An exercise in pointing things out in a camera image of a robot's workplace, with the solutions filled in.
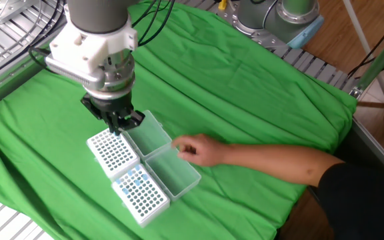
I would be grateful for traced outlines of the person's hand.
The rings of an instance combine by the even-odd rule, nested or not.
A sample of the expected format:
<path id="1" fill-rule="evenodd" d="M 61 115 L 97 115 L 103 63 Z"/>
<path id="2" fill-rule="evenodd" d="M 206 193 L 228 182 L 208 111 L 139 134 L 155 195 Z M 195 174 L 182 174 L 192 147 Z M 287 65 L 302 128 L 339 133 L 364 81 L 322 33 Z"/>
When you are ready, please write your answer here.
<path id="1" fill-rule="evenodd" d="M 172 148 L 178 148 L 177 156 L 190 163 L 212 167 L 222 164 L 229 146 L 205 135 L 182 135 L 171 142 Z"/>

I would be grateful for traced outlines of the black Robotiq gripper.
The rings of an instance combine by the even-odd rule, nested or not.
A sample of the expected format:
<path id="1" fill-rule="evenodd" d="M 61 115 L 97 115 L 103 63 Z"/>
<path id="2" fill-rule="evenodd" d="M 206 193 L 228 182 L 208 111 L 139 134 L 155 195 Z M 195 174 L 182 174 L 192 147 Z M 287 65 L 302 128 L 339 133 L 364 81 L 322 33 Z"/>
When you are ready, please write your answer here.
<path id="1" fill-rule="evenodd" d="M 120 128 L 124 131 L 136 128 L 145 119 L 145 114 L 140 111 L 134 111 L 132 104 L 132 92 L 117 99 L 98 99 L 90 94 L 85 94 L 81 103 L 98 120 L 102 120 L 108 126 L 111 133 L 120 134 L 118 125 L 118 116 L 120 119 Z"/>

